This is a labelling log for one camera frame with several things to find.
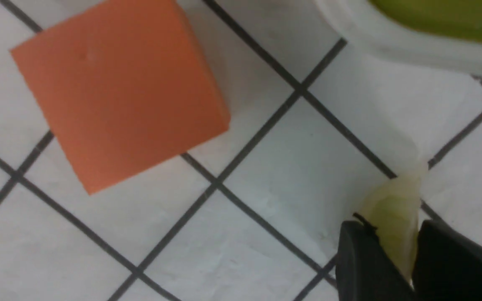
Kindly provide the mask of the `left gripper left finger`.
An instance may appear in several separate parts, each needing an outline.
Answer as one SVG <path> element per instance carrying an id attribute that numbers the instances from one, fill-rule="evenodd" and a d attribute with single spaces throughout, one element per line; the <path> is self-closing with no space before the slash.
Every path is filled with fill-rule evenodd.
<path id="1" fill-rule="evenodd" d="M 377 228 L 358 213 L 344 221 L 336 256 L 341 301 L 416 301 L 417 296 L 383 251 Z"/>

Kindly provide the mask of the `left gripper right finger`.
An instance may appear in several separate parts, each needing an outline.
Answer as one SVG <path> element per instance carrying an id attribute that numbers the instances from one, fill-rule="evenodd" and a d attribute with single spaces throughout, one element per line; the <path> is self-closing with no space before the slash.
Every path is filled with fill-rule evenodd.
<path id="1" fill-rule="evenodd" d="M 482 301 L 482 246 L 443 223 L 424 221 L 413 286 L 423 301 Z"/>

